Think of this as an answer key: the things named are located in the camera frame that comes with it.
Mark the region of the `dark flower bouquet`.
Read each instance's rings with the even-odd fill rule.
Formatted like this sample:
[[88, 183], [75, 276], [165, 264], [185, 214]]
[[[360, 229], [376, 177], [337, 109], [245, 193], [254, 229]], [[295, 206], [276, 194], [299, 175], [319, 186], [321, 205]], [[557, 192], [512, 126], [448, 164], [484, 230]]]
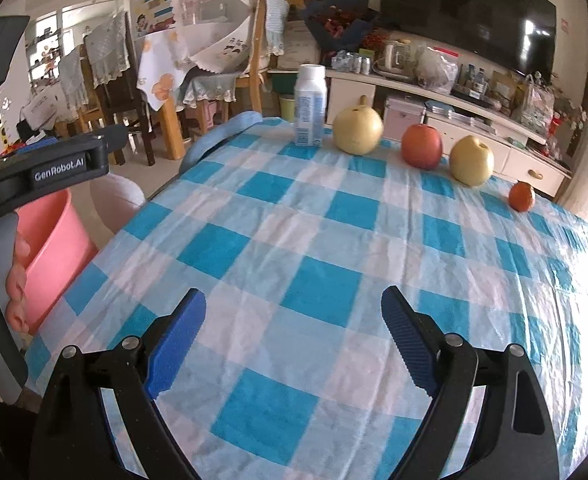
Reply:
[[356, 51], [379, 12], [369, 0], [306, 0], [300, 16], [322, 53]]

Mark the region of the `black flat television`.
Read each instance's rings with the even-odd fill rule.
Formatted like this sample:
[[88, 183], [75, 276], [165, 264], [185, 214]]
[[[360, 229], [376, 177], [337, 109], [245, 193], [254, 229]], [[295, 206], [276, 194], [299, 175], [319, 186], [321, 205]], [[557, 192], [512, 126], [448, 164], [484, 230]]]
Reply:
[[381, 0], [387, 28], [449, 44], [510, 70], [552, 74], [556, 6], [548, 0]]

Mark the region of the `dark wooden chair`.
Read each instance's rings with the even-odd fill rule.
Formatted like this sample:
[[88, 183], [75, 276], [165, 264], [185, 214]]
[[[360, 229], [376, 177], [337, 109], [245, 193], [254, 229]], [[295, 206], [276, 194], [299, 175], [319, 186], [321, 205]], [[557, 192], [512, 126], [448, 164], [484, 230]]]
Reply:
[[126, 128], [130, 133], [140, 133], [147, 165], [154, 166], [153, 134], [143, 93], [137, 88], [138, 73], [128, 13], [119, 11], [97, 25], [84, 37], [83, 45], [105, 124], [114, 125], [116, 118], [134, 113], [134, 121]]

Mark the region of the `white mesh food cover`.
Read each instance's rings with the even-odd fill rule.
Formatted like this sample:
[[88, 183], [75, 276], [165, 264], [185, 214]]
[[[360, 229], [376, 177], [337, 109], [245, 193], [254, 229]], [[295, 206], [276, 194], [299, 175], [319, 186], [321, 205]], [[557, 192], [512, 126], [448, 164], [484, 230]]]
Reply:
[[178, 55], [200, 70], [221, 74], [249, 55], [254, 0], [170, 0]]

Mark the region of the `yellow pear right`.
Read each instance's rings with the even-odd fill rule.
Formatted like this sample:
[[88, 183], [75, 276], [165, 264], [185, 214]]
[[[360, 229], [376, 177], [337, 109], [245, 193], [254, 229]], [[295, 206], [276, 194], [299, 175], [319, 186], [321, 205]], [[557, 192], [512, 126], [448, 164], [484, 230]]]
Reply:
[[451, 176], [470, 188], [484, 184], [492, 176], [494, 167], [492, 149], [477, 136], [465, 136], [451, 148]]

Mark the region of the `pink plastic trash bin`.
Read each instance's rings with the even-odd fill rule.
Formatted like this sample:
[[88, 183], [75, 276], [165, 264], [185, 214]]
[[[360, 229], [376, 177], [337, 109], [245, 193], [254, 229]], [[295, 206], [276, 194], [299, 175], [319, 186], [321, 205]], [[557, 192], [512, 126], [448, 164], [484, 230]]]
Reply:
[[66, 289], [97, 254], [71, 201], [62, 190], [18, 209], [18, 232], [30, 245], [27, 323], [34, 335]]

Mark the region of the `yellow pear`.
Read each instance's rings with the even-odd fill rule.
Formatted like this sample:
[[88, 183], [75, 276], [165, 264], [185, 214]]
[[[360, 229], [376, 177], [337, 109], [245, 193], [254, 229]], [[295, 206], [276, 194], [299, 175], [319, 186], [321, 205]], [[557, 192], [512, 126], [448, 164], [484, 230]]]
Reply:
[[383, 136], [384, 124], [379, 113], [360, 96], [334, 118], [333, 140], [341, 151], [350, 155], [367, 155], [375, 150]]
[[451, 176], [470, 188], [484, 184], [492, 176], [494, 167], [492, 149], [477, 136], [465, 136], [451, 148]]

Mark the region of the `blue cushion chair back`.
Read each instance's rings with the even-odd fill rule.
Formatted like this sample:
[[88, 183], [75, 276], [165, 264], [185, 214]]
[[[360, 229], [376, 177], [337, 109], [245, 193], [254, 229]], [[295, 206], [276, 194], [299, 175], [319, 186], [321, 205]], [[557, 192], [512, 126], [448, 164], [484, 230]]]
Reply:
[[262, 114], [247, 110], [247, 112], [238, 114], [227, 122], [217, 125], [193, 143], [182, 159], [178, 176], [182, 176], [187, 170], [196, 166], [208, 153], [216, 150], [220, 145], [262, 121]]

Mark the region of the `electric kettle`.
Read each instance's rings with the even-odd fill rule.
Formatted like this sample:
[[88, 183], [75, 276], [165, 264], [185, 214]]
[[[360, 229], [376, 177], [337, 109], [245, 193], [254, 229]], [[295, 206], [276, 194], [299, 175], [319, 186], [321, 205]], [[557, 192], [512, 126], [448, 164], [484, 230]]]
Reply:
[[409, 39], [385, 40], [382, 60], [379, 61], [379, 70], [384, 75], [413, 78], [415, 55], [412, 42]]

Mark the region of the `wooden chair light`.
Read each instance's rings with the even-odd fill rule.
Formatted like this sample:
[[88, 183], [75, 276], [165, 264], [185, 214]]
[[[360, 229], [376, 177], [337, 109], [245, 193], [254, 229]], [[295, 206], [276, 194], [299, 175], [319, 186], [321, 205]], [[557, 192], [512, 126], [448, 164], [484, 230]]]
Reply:
[[206, 102], [222, 102], [224, 122], [229, 118], [229, 104], [236, 101], [237, 89], [247, 89], [251, 110], [262, 112], [261, 86], [265, 82], [271, 56], [284, 53], [284, 29], [289, 3], [286, 0], [258, 0], [251, 21], [251, 39], [247, 61], [239, 63], [238, 70], [214, 74], [190, 70], [183, 81], [182, 104], [201, 110]]

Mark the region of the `white tv cabinet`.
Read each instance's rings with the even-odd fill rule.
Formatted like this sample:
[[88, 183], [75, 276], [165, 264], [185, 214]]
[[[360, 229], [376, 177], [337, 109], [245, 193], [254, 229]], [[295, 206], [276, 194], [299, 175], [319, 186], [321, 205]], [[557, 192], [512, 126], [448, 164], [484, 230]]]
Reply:
[[399, 117], [398, 126], [387, 128], [387, 139], [398, 140], [408, 126], [423, 122], [442, 134], [446, 155], [465, 136], [477, 136], [494, 153], [495, 174], [512, 182], [528, 182], [545, 196], [556, 197], [572, 178], [570, 170], [538, 151], [544, 146], [541, 136], [488, 108], [376, 75], [329, 70], [327, 78], [329, 125], [349, 106], [379, 104], [384, 117]]

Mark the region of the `white milk bottle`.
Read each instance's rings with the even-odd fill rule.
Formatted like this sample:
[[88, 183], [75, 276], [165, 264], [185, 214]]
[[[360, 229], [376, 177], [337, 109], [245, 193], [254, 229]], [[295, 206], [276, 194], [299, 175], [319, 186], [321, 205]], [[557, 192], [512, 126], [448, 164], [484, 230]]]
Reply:
[[319, 146], [324, 129], [327, 87], [325, 67], [300, 66], [295, 83], [294, 142], [298, 146]]

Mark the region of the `red apple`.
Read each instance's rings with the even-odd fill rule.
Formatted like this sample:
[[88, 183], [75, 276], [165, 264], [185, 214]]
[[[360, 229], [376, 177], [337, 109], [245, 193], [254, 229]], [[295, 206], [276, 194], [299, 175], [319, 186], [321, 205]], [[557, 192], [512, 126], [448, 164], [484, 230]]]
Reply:
[[431, 126], [414, 124], [402, 135], [400, 153], [402, 159], [410, 166], [433, 170], [442, 159], [442, 135]]

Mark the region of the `blue white checkered tablecloth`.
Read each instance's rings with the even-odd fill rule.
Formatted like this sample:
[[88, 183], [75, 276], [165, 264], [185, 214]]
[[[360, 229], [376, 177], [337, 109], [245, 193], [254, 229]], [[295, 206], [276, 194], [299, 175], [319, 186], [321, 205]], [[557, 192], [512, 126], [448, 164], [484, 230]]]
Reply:
[[588, 223], [510, 185], [294, 144], [268, 119], [174, 180], [89, 263], [27, 353], [43, 391], [62, 348], [115, 347], [191, 288], [205, 323], [158, 406], [206, 479], [385, 479], [428, 407], [381, 314], [397, 286], [444, 332], [516, 342], [562, 474], [588, 454]]

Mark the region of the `small orange tangerine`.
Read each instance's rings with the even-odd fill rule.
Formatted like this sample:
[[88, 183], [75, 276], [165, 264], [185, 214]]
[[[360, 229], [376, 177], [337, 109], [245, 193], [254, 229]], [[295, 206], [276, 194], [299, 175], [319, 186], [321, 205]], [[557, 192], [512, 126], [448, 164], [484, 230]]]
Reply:
[[508, 204], [517, 212], [529, 211], [534, 206], [535, 200], [534, 188], [528, 182], [518, 181], [510, 188]]

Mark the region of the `yellow pear left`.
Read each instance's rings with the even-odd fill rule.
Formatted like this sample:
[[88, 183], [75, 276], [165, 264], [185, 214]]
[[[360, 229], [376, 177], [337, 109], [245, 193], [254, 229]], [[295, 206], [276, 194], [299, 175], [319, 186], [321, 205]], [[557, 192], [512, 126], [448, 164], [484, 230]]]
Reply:
[[367, 155], [375, 150], [383, 136], [384, 124], [379, 113], [360, 96], [334, 118], [333, 140], [341, 151], [350, 155]]

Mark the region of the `green waste bin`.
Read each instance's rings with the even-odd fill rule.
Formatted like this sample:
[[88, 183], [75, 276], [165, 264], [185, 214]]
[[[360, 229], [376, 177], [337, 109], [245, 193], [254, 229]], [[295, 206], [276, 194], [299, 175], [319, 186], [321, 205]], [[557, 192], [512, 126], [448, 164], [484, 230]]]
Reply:
[[295, 98], [292, 94], [280, 94], [280, 118], [285, 122], [293, 122], [295, 120]]

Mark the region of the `white floral dining tablecloth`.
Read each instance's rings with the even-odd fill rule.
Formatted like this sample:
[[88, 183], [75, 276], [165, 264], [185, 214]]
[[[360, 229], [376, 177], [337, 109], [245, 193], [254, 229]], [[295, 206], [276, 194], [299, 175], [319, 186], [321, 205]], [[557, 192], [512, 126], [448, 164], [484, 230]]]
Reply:
[[152, 32], [134, 41], [137, 88], [149, 107], [158, 112], [177, 95], [187, 73], [195, 66], [187, 44], [175, 28]]

